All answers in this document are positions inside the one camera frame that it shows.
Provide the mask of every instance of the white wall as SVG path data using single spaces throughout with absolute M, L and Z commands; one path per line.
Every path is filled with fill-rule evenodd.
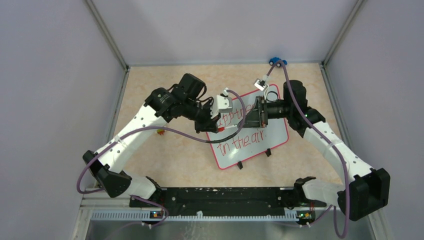
M 397 239 L 422 239 L 424 1 L 368 1 L 328 69 L 357 154 L 391 175 Z
M 69 239 L 123 70 L 82 0 L 2 0 L 0 23 L 0 239 Z
M 129 65 L 322 61 L 356 0 L 94 0 Z

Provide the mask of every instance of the speckled surface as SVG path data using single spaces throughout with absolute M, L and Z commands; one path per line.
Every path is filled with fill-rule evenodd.
M 225 87 L 241 95 L 255 90 L 253 82 L 269 68 L 268 64 L 132 67 L 115 134 L 132 119 L 152 90 L 169 88 L 185 73 L 206 83 L 205 96 L 219 94 Z M 303 82 L 311 107 L 317 109 L 340 136 L 319 65 L 294 63 L 287 65 L 287 70 L 291 80 Z M 283 81 L 283 70 L 275 68 L 271 83 L 282 90 Z M 183 117 L 172 120 L 168 127 L 196 135 L 194 123 Z M 311 144 L 290 128 L 288 134 L 289 141 L 273 149 L 270 157 L 265 154 L 255 156 L 243 163 L 242 170 L 237 166 L 220 170 L 209 144 L 171 132 L 162 136 L 153 134 L 135 152 L 124 170 L 149 176 L 162 187 L 284 187 L 293 186 L 296 179 L 307 176 L 340 183 L 336 172 Z M 206 138 L 205 133 L 197 136 Z

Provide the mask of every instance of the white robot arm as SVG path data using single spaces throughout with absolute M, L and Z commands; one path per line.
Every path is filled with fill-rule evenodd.
M 266 90 L 267 83 L 258 79 L 255 86 Z M 298 191 L 300 201 L 318 200 L 329 205 L 346 210 L 345 171 L 342 161 L 336 153 L 335 146 L 344 158 L 347 168 L 347 179 L 350 192 L 350 216 L 356 221 L 388 203 L 390 175 L 384 168 L 375 170 L 369 164 L 354 154 L 346 144 L 340 140 L 326 123 L 325 118 L 316 110 L 308 106 L 306 88 L 298 80 L 290 80 L 290 88 L 296 98 L 298 107 L 304 113 L 315 129 L 323 134 L 328 143 L 317 131 L 309 126 L 294 104 L 287 82 L 283 85 L 283 99 L 267 101 L 267 94 L 257 96 L 255 106 L 247 114 L 246 122 L 249 128 L 262 128 L 268 125 L 268 119 L 286 118 L 289 126 L 301 137 L 310 142 L 335 169 L 343 184 L 324 182 L 314 177 L 299 178 L 294 187 Z
M 113 139 L 95 152 L 87 151 L 84 154 L 83 160 L 88 164 L 97 154 L 104 152 L 89 169 L 111 198 L 136 195 L 149 199 L 155 192 L 160 192 L 159 185 L 151 178 L 129 176 L 123 172 L 123 168 L 148 137 L 172 119 L 183 116 L 193 120 L 197 132 L 219 131 L 217 121 L 221 117 L 220 113 L 233 110 L 232 99 L 225 89 L 221 95 L 200 101 L 206 89 L 203 81 L 188 73 L 169 90 L 155 89 L 132 120 Z

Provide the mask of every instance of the purple cable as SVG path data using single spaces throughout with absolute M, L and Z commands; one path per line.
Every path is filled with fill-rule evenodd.
M 155 223 L 155 224 L 153 224 L 152 226 L 151 226 L 151 228 L 155 228 L 155 227 L 157 227 L 157 226 L 159 226 L 159 225 L 161 225 L 161 224 L 163 224 L 164 223 L 164 221 L 168 218 L 168 216 L 170 215 L 170 212 L 168 211 L 168 209 L 166 209 L 164 206 L 162 206 L 162 205 L 160 205 L 160 204 L 157 204 L 156 202 L 153 202 L 153 201 L 149 201 L 149 200 L 146 200 L 146 199 L 144 199 L 144 198 L 142 198 L 142 197 L 139 197 L 139 196 L 136 196 L 136 195 L 130 195 L 132 198 L 134 198 L 134 199 L 137 199 L 138 201 L 141 201 L 141 202 L 145 202 L 145 203 L 147 203 L 147 204 L 150 204 L 150 205 L 153 205 L 153 206 L 156 206 L 156 207 L 159 207 L 159 208 L 161 208 L 165 213 L 166 213 L 166 215 L 162 218 L 162 220 L 160 220 L 159 222 L 157 222 L 157 223 Z M 127 223 L 127 224 L 125 224 L 125 225 L 123 225 L 123 226 L 121 226 L 120 228 L 118 228 L 118 229 L 116 229 L 115 231 L 113 231 L 111 234 L 109 234 L 109 236 L 107 236 L 104 240 L 107 240 L 107 239 L 109 239 L 111 236 L 113 236 L 113 235 L 115 235 L 117 232 L 119 232 L 119 231 L 121 231 L 122 229 L 124 229 L 124 228 L 126 228 L 126 227 L 129 227 L 129 226 L 131 226 L 131 225 L 142 225 L 143 223 L 142 222 L 140 222 L 140 221 L 132 221 L 132 222 L 129 222 L 129 223 Z
M 245 103 L 242 100 L 242 97 L 240 97 L 235 91 L 229 90 L 229 89 L 227 91 L 229 93 L 233 94 L 240 101 L 241 108 L 243 109 L 243 118 L 241 119 L 241 121 L 238 124 L 237 131 L 235 133 L 233 133 L 233 135 L 236 135 L 242 130 L 243 125 L 245 124 L 245 121 L 246 121 L 246 106 L 245 106 Z M 208 140 L 206 140 L 206 139 L 201 139 L 201 138 L 198 138 L 198 137 L 195 137 L 195 136 L 192 136 L 192 135 L 188 135 L 187 133 L 184 133 L 182 131 L 178 131 L 178 130 L 175 130 L 175 129 L 172 129 L 172 128 L 169 128 L 169 127 L 165 127 L 165 126 L 147 126 L 147 127 L 137 128 L 135 130 L 127 132 L 126 134 L 122 135 L 120 138 L 122 140 L 124 140 L 128 136 L 131 136 L 135 133 L 146 131 L 146 130 L 157 130 L 157 129 L 163 129 L 163 130 L 166 130 L 166 131 L 169 131 L 169 132 L 173 132 L 173 133 L 182 135 L 184 137 L 187 137 L 189 139 L 196 140 L 196 141 L 201 142 L 201 143 L 208 143 Z M 105 154 L 107 151 L 109 151 L 111 148 L 113 148 L 116 144 L 117 144 L 116 141 L 112 142 L 105 149 L 103 149 L 101 152 L 99 152 L 90 162 L 87 163 L 87 165 L 84 167 L 81 174 L 79 175 L 78 180 L 76 181 L 76 190 L 78 191 L 78 193 L 80 193 L 80 194 L 91 194 L 91 193 L 96 193 L 96 192 L 100 192 L 100 191 L 103 190 L 103 188 L 98 188 L 98 189 L 91 190 L 91 191 L 83 191 L 83 190 L 80 189 L 81 180 L 83 179 L 84 174 L 87 172 L 87 170 L 90 168 L 90 166 L 99 157 L 101 157 L 103 154 Z
M 271 69 L 268 71 L 267 76 L 269 76 L 271 74 L 271 72 L 273 71 L 274 67 L 277 65 L 277 63 L 281 63 L 282 69 L 284 70 L 284 76 L 285 76 L 285 81 L 287 82 L 287 87 L 288 87 L 288 91 L 290 92 L 290 96 L 291 99 L 293 99 L 293 103 L 294 106 L 296 107 L 297 111 L 300 113 L 300 116 L 302 117 L 302 119 L 309 125 L 310 128 L 312 128 L 320 137 L 322 137 L 328 144 L 331 144 L 330 139 L 328 139 L 320 130 L 318 130 L 318 128 L 316 128 L 306 117 L 305 114 L 303 113 L 301 107 L 299 106 L 298 101 L 296 100 L 295 94 L 293 93 L 293 89 L 292 89 L 292 85 L 290 84 L 290 79 L 289 79 L 289 75 L 287 73 L 287 69 L 286 69 L 286 65 L 284 64 L 283 61 L 278 60 L 276 63 L 274 63 L 271 67 Z M 341 165 L 343 167 L 343 173 L 344 173 L 344 184 L 345 184 L 345 188 L 346 188 L 346 210 L 345 210 L 345 219 L 344 219 L 344 228 L 343 228 L 343 233 L 340 234 L 338 227 L 337 227 L 337 217 L 336 217 L 336 207 L 333 207 L 334 210 L 334 230 L 335 230 L 335 234 L 341 238 L 344 239 L 346 237 L 346 235 L 348 234 L 348 229 L 349 229 L 349 217 L 350 217 L 350 209 L 351 209 L 351 194 L 350 194 L 350 189 L 349 189 L 349 175 L 348 175 L 348 168 L 346 167 L 346 162 L 345 159 L 343 158 L 342 153 L 339 151 L 339 149 L 333 145 L 332 148 L 334 149 L 334 151 L 336 152 L 336 154 L 338 155 L 338 157 L 340 158 L 341 161 Z

